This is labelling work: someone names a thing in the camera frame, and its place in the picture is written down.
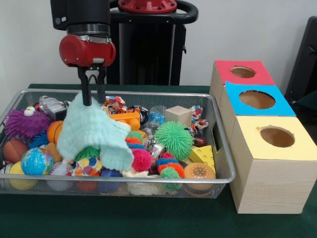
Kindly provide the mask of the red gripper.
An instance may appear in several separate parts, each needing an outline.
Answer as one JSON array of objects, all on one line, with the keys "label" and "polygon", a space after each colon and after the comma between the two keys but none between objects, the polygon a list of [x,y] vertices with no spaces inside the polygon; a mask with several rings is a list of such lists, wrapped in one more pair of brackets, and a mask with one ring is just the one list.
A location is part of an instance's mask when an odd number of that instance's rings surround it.
[{"label": "red gripper", "polygon": [[[116,56],[116,48],[113,43],[97,43],[93,41],[83,40],[75,35],[65,36],[59,45],[59,54],[61,60],[68,67],[78,67],[77,74],[81,81],[81,90],[83,104],[91,105],[91,90],[89,86],[89,78],[86,75],[90,66],[110,66]],[[98,102],[105,102],[105,79],[106,68],[99,68],[97,76],[97,93]]]}]

